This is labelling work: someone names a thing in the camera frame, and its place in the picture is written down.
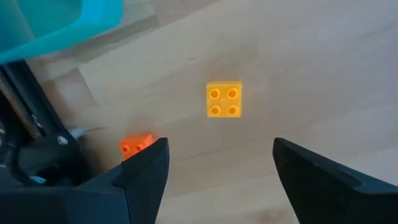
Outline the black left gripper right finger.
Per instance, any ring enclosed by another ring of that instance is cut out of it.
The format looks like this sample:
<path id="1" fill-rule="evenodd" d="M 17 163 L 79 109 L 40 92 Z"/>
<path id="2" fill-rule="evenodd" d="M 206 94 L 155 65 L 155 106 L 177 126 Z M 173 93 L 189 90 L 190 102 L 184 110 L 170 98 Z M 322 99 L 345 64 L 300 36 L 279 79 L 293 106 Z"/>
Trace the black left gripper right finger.
<path id="1" fill-rule="evenodd" d="M 272 155 L 300 224 L 398 224 L 398 187 L 284 138 Z"/>

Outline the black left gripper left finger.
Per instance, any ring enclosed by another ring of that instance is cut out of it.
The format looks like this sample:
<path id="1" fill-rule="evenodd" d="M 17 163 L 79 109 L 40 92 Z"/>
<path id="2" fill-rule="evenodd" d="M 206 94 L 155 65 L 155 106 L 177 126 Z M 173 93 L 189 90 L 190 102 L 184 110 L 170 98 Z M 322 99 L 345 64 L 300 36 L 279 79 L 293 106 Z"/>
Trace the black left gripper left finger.
<path id="1" fill-rule="evenodd" d="M 75 187 L 0 188 L 0 224 L 155 224 L 169 161 L 160 138 Z"/>

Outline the orange toy block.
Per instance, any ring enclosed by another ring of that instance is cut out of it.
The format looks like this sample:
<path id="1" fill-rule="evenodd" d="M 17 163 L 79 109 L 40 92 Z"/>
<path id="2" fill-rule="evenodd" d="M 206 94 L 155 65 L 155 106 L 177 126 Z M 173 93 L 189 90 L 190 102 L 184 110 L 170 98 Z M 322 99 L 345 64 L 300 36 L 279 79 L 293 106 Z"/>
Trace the orange toy block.
<path id="1" fill-rule="evenodd" d="M 135 154 L 149 147 L 153 142 L 154 142 L 153 135 L 147 133 L 147 134 L 126 136 L 119 142 L 119 146 L 123 154 L 124 160 L 127 160 L 128 158 L 134 156 Z"/>

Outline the square yellow toy block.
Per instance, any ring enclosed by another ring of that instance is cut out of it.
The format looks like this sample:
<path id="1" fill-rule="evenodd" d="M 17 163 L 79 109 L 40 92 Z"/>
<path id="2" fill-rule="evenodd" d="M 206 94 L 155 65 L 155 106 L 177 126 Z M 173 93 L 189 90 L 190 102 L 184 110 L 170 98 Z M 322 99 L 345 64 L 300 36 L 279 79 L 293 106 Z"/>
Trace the square yellow toy block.
<path id="1" fill-rule="evenodd" d="M 240 118 L 242 82 L 210 82 L 206 85 L 206 112 L 209 118 Z"/>

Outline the teal plastic bin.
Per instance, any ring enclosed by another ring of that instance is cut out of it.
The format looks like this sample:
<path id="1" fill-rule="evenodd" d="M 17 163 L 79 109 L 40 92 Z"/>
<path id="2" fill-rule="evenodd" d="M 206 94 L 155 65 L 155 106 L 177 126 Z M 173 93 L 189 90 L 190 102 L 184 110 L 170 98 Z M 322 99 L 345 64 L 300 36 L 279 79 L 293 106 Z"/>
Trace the teal plastic bin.
<path id="1" fill-rule="evenodd" d="M 0 0 L 0 65 L 67 49 L 122 16 L 123 0 Z"/>

